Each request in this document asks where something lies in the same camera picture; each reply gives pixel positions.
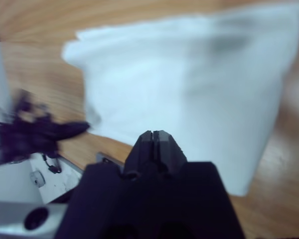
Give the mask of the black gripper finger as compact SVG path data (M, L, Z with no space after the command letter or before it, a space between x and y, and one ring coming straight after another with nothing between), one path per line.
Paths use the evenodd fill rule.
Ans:
M153 132L153 148L153 162L160 177L173 177L187 163L183 151L166 131Z
M124 177L149 177L153 173L153 144L153 133L149 130L138 137L125 160Z
M52 138L54 140L70 139L83 134L90 125L86 121L72 121L62 124L55 124Z

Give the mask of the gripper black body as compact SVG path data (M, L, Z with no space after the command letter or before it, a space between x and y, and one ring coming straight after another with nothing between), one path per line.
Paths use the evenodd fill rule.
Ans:
M60 157L62 124L53 121L47 106L35 104L29 92L19 91L11 113L0 108L0 115L0 163L22 162L34 153L44 159Z

